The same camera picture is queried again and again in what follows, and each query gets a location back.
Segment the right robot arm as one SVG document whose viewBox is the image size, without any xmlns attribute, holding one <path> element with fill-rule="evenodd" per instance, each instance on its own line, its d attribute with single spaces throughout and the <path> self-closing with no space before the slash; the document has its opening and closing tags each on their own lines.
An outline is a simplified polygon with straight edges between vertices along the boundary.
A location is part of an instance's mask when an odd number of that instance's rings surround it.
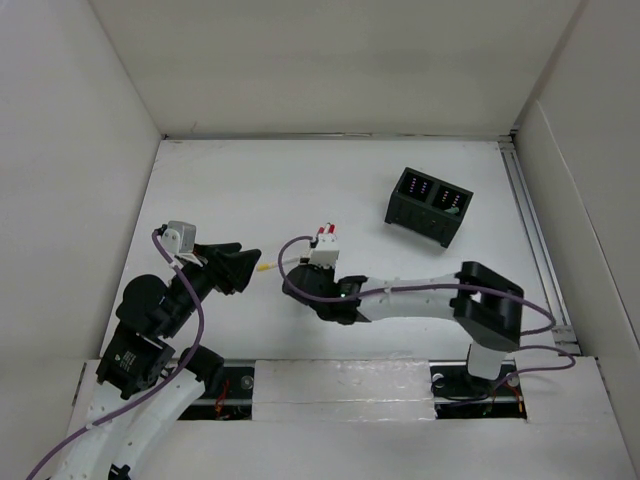
<svg viewBox="0 0 640 480">
<path fill-rule="evenodd" d="M 332 268 L 307 262 L 284 275 L 282 291 L 341 325 L 392 318 L 457 323 L 471 337 L 462 381 L 476 394 L 497 384 L 502 362 L 520 346 L 524 291 L 478 262 L 465 261 L 458 272 L 429 280 L 337 280 Z"/>
</svg>

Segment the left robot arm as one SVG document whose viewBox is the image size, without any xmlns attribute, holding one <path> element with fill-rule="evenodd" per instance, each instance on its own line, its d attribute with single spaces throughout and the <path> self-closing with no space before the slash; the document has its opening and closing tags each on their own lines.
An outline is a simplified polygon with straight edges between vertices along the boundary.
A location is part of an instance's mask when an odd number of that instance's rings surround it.
<svg viewBox="0 0 640 480">
<path fill-rule="evenodd" d="M 129 281 L 119 323 L 95 371 L 85 424 L 52 447 L 28 473 L 58 454 L 56 479 L 136 479 L 151 451 L 199 397 L 223 385 L 224 360 L 201 343 L 204 299 L 243 292 L 261 257 L 239 243 L 173 248 L 154 231 L 154 246 L 173 272 Z"/>
</svg>

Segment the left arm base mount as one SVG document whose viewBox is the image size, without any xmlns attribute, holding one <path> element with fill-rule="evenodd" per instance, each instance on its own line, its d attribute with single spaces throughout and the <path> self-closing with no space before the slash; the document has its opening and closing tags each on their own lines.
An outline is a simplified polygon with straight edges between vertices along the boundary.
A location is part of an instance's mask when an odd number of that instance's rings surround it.
<svg viewBox="0 0 640 480">
<path fill-rule="evenodd" d="M 183 421 L 241 421 L 252 418 L 255 362 L 225 360 L 199 346 L 186 369 L 204 376 L 205 391 L 180 415 Z"/>
</svg>

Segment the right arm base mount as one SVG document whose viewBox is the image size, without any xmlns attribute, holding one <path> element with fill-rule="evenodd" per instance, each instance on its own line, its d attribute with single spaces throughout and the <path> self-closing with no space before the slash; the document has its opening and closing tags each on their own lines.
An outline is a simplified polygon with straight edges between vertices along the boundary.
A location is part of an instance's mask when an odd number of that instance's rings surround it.
<svg viewBox="0 0 640 480">
<path fill-rule="evenodd" d="M 437 420 L 527 419 L 519 378 L 502 380 L 516 371 L 503 364 L 497 380 L 471 376 L 463 363 L 430 365 L 431 392 Z"/>
</svg>

